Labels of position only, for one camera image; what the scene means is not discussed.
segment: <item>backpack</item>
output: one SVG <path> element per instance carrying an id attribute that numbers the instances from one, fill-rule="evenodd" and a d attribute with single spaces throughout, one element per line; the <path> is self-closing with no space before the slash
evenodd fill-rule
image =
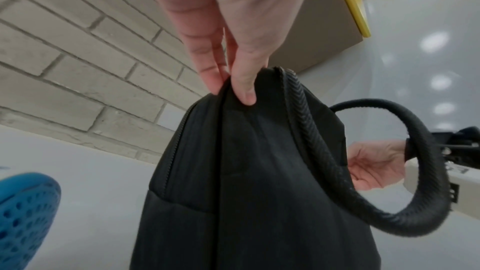
<path id="1" fill-rule="evenodd" d="M 151 178 L 130 270 L 379 270 L 370 226 L 415 237 L 450 210 L 449 181 L 427 128 L 380 99 L 331 108 L 295 74 L 263 69 L 245 106 L 227 81 L 186 112 Z M 391 111 L 420 162 L 411 203 L 378 210 L 353 186 L 335 112 Z"/>

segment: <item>zipper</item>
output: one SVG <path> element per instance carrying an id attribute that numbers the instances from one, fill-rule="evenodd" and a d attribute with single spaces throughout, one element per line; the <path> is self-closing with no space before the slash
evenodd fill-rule
<path id="1" fill-rule="evenodd" d="M 194 104 L 192 104 L 188 108 L 185 115 L 183 116 L 183 118 L 180 121 L 180 125 L 178 126 L 178 129 L 177 129 L 178 136 L 175 138 L 175 143 L 173 145 L 173 153 L 171 154 L 170 162 L 168 164 L 168 169 L 166 171 L 165 182 L 163 183 L 163 193 L 162 193 L 163 198 L 165 198 L 166 195 L 167 195 L 167 185 L 169 184 L 170 173 L 172 172 L 172 166 L 174 164 L 175 155 L 177 155 L 177 150 L 179 148 L 180 139 L 182 139 L 182 135 L 184 133 L 185 125 L 187 124 L 187 120 L 188 120 L 190 114 L 192 113 L 192 110 L 199 103 L 199 101 L 195 102 Z"/>

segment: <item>hand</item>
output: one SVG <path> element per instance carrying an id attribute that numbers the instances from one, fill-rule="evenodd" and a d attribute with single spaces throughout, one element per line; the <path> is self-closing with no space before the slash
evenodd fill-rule
<path id="1" fill-rule="evenodd" d="M 207 88 L 231 85 L 245 105 L 257 101 L 254 82 L 284 42 L 303 0 L 157 0 Z M 222 49 L 225 34 L 228 66 Z"/>
<path id="2" fill-rule="evenodd" d="M 405 140 L 354 142 L 346 149 L 355 189 L 384 188 L 405 178 Z"/>

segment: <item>backpack strap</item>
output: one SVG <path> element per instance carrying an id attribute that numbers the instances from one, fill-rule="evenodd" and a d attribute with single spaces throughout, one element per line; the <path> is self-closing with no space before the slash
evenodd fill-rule
<path id="1" fill-rule="evenodd" d="M 342 174 L 329 148 L 322 139 L 310 113 L 304 87 L 292 71 L 279 68 L 285 92 L 290 123 L 297 125 L 308 155 L 308 169 L 320 185 L 327 183 L 330 198 L 367 224 L 386 233 L 418 237 L 436 230 L 450 212 L 450 183 L 447 170 L 435 139 L 427 127 L 404 106 L 384 99 L 357 99 L 332 106 L 332 112 L 351 108 L 385 109 L 405 124 L 418 157 L 418 186 L 411 202 L 398 213 L 384 212 L 353 187 Z"/>

